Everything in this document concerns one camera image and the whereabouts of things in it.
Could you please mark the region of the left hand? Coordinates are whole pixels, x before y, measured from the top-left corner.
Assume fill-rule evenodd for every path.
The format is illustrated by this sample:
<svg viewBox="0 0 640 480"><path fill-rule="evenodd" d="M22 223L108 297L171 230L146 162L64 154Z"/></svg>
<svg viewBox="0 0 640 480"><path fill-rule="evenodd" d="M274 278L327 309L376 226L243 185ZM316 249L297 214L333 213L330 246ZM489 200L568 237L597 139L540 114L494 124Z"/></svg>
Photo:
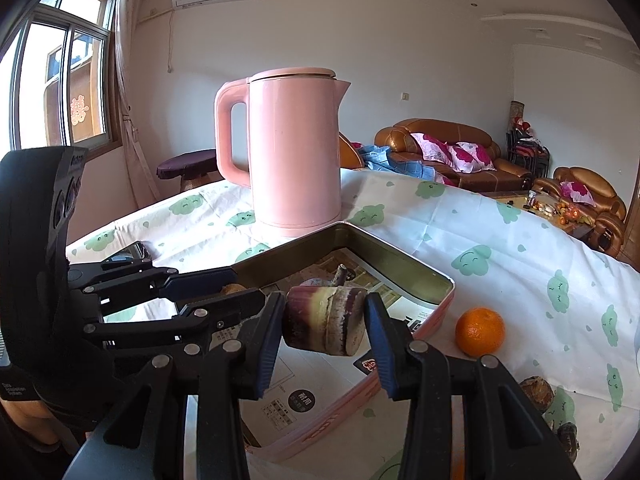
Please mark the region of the left hand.
<svg viewBox="0 0 640 480"><path fill-rule="evenodd" d="M46 445L61 440L55 419L41 401L12 402L2 400L1 404L14 424Z"/></svg>

